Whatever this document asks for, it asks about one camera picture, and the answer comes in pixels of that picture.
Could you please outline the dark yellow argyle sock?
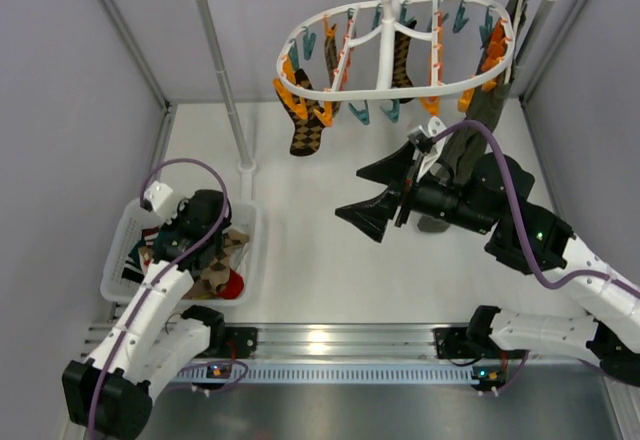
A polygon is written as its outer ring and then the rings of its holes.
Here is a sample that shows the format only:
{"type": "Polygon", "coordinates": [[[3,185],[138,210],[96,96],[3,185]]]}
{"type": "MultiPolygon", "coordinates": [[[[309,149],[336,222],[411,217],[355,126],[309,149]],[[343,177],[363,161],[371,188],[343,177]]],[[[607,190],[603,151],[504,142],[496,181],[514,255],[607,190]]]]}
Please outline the dark yellow argyle sock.
{"type": "Polygon", "coordinates": [[[294,128],[289,153],[294,157],[307,157],[316,154],[321,148],[322,135],[326,125],[316,115],[315,110],[323,113],[324,109],[316,100],[293,95],[284,88],[280,79],[275,79],[273,85],[294,128]]]}

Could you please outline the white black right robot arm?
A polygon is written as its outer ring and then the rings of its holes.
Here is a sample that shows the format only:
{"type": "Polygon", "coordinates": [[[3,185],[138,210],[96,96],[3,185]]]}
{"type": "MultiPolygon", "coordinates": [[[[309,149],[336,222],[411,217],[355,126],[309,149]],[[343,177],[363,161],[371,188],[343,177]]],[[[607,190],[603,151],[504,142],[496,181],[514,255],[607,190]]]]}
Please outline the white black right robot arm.
{"type": "Polygon", "coordinates": [[[502,153],[485,153],[462,185],[429,167],[448,166],[405,143],[360,168],[357,176],[384,185],[371,200],[337,210],[372,240],[387,224],[402,226],[413,213],[430,214],[490,239],[484,250],[509,269],[535,277],[585,310],[581,317],[524,314],[480,305],[466,327],[478,354],[516,351],[560,355],[589,363],[627,385],[639,384],[639,289],[626,280],[548,209],[529,202],[533,176],[502,153]]]}

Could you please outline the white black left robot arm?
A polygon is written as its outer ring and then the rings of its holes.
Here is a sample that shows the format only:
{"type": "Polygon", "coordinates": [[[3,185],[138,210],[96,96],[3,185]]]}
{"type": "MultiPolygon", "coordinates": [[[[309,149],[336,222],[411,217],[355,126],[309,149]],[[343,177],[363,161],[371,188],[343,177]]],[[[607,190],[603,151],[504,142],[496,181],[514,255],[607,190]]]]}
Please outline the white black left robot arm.
{"type": "Polygon", "coordinates": [[[123,315],[82,361],[62,374],[70,420],[88,438],[136,439],[155,401],[189,363],[227,343],[221,312],[192,305],[163,335],[166,321],[223,248],[232,210],[225,189],[184,197],[163,183],[143,195],[142,208],[162,219],[145,276],[123,315]]]}

